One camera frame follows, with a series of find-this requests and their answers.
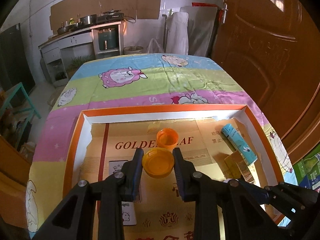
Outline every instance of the orange bottle cap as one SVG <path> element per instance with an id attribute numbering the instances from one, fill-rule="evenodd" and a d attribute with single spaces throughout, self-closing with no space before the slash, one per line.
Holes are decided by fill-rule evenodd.
<path id="1" fill-rule="evenodd" d="M 163 128 L 157 133 L 156 142 L 161 148 L 172 151 L 177 143 L 179 136 L 177 132 L 171 128 Z"/>
<path id="2" fill-rule="evenodd" d="M 161 179 L 168 176 L 174 166 L 174 157 L 164 148 L 153 148 L 142 158 L 145 172 L 152 178 Z"/>

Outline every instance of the cartoon sheep print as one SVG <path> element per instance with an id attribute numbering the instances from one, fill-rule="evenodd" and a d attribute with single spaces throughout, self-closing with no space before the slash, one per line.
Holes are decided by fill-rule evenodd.
<path id="1" fill-rule="evenodd" d="M 33 194 L 36 192 L 37 190 L 35 184 L 29 180 L 26 191 L 26 215 L 28 230 L 33 233 L 38 230 L 38 208 L 35 198 L 33 197 Z"/>
<path id="2" fill-rule="evenodd" d="M 188 61 L 177 57 L 177 56 L 170 56 L 170 55 L 163 55 L 162 59 L 168 63 L 170 63 L 171 65 L 177 65 L 178 67 L 184 67 L 186 65 L 188 65 Z"/>
<path id="3" fill-rule="evenodd" d="M 76 93 L 77 93 L 76 88 L 70 88 L 67 91 L 64 91 L 59 98 L 57 106 L 60 107 L 60 106 L 66 105 L 67 103 L 70 103 L 73 97 L 76 95 Z"/>
<path id="4" fill-rule="evenodd" d="M 275 155 L 285 171 L 292 173 L 292 164 L 279 136 L 275 131 L 270 132 L 270 142 Z"/>
<path id="5" fill-rule="evenodd" d="M 182 97 L 173 97 L 171 98 L 172 104 L 179 104 L 179 105 L 184 105 L 184 104 L 207 104 L 208 100 L 202 96 L 198 96 L 196 93 L 193 93 L 191 95 L 186 94 L 185 96 Z"/>
<path id="6" fill-rule="evenodd" d="M 139 78 L 148 78 L 141 70 L 128 68 L 110 69 L 107 72 L 99 74 L 105 88 L 122 87 L 131 84 Z"/>

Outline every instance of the bed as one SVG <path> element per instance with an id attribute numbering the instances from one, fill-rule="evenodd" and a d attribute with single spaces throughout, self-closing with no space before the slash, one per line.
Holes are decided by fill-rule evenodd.
<path id="1" fill-rule="evenodd" d="M 82 110 L 163 104 L 248 105 L 276 154 L 284 180 L 297 184 L 287 152 L 264 114 L 211 59 L 139 54 L 95 60 L 74 74 L 45 122 L 27 184 L 30 234 L 62 199 L 68 148 Z"/>

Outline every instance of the small card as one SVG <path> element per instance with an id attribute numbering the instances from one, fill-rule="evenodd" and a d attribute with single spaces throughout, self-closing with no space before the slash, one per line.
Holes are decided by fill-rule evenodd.
<path id="1" fill-rule="evenodd" d="M 127 161 L 110 161 L 109 175 L 121 171 L 122 165 Z M 132 226 L 137 224 L 136 213 L 134 211 L 133 202 L 122 202 L 122 221 L 124 226 Z"/>

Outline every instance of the door handle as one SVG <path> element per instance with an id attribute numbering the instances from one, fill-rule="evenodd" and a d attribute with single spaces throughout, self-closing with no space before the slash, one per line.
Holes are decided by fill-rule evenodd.
<path id="1" fill-rule="evenodd" d="M 222 23 L 224 24 L 226 21 L 226 16 L 227 16 L 227 11 L 228 11 L 228 5 L 226 3 L 223 3 L 223 18 L 222 18 Z"/>

